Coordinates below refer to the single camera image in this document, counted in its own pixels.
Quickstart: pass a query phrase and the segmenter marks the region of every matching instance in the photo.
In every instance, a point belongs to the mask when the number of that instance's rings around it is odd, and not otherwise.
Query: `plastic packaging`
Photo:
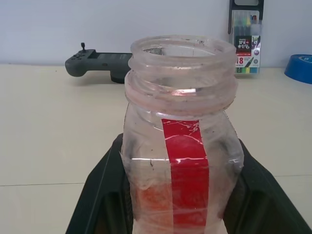
[[[256,75],[260,72],[262,21],[258,11],[232,12],[230,43],[236,47],[237,75]]]
[[[136,234],[213,234],[243,166],[224,110],[233,102],[235,48],[194,36],[131,46],[121,157]]]

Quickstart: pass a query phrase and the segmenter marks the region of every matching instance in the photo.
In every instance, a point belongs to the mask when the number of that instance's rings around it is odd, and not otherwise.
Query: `bottle rim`
[[[207,52],[206,56],[168,56],[148,51],[150,48],[161,48],[164,45],[185,46]],[[135,41],[131,45],[133,58],[130,67],[146,66],[176,66],[179,70],[204,68],[228,60],[236,60],[236,48],[222,40],[206,36],[165,35],[146,37]]]

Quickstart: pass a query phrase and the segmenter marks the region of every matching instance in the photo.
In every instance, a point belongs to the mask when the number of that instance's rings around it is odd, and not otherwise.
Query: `bottle opening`
[[[218,62],[236,60],[235,47],[227,42],[200,36],[160,36],[144,38],[131,45],[134,58],[129,65],[172,66],[176,70],[204,68]]]

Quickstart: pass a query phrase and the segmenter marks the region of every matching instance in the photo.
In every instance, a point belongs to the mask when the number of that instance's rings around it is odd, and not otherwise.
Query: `red tape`
[[[199,121],[162,119],[171,164],[174,231],[206,226],[209,164]]]

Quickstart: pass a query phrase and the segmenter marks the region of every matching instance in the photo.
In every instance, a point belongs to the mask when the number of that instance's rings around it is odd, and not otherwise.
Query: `white wall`
[[[229,0],[0,0],[0,63],[64,64],[80,49],[129,52],[145,36],[227,40]],[[312,0],[266,0],[262,66],[312,54]]]

